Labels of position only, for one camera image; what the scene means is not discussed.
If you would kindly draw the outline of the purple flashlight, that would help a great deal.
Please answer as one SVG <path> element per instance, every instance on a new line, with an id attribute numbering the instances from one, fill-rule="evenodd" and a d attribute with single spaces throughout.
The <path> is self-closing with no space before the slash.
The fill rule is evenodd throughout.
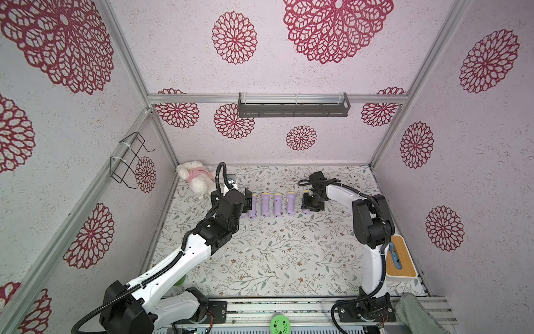
<path id="1" fill-rule="evenodd" d="M 267 192 L 262 193 L 261 194 L 261 214 L 263 215 L 263 217 L 270 217 L 271 215 L 270 202 L 271 202 L 270 193 L 267 193 Z"/>
<path id="2" fill-rule="evenodd" d="M 303 192 L 303 201 L 301 205 L 301 210 L 304 215 L 310 215 L 310 200 L 311 200 L 311 191 L 310 190 L 304 190 Z"/>
<path id="3" fill-rule="evenodd" d="M 286 212 L 289 216 L 295 214 L 296 193 L 290 191 L 286 194 Z"/>
<path id="4" fill-rule="evenodd" d="M 251 198 L 250 209 L 248 210 L 249 219 L 257 218 L 257 195 L 253 194 Z"/>
<path id="5" fill-rule="evenodd" d="M 283 216 L 283 195 L 281 193 L 276 193 L 273 197 L 274 204 L 274 214 L 275 217 Z"/>

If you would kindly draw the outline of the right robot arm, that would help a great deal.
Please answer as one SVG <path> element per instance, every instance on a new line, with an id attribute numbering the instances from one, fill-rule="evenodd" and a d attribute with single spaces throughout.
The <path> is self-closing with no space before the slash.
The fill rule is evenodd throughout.
<path id="1" fill-rule="evenodd" d="M 298 186 L 310 186 L 303 195 L 304 210 L 319 212 L 325 203 L 333 200 L 351 212 L 353 232 L 364 246 L 364 275 L 360 294 L 355 299 L 337 301 L 330 309 L 330 317 L 340 333 L 346 331 L 340 326 L 336 312 L 345 310 L 364 321 L 385 323 L 395 320 L 391 295 L 386 286 L 387 252 L 395 226 L 385 197 L 369 195 L 336 178 L 328 179 L 321 171 L 299 180 Z"/>

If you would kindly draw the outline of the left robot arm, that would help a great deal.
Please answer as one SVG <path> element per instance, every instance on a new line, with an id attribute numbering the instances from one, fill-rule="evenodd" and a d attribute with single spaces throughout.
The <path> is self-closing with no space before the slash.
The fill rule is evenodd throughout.
<path id="1" fill-rule="evenodd" d="M 216 193 L 218 200 L 184 235 L 178 249 L 127 284 L 115 281 L 109 285 L 103 304 L 79 320 L 72 333 L 82 333 L 82 326 L 93 317 L 99 317 L 104 333 L 152 333 L 176 321 L 203 320 L 209 300 L 198 289 L 188 288 L 168 299 L 164 294 L 238 232 L 243 208 L 252 200 L 251 192 L 241 193 L 227 183 Z"/>

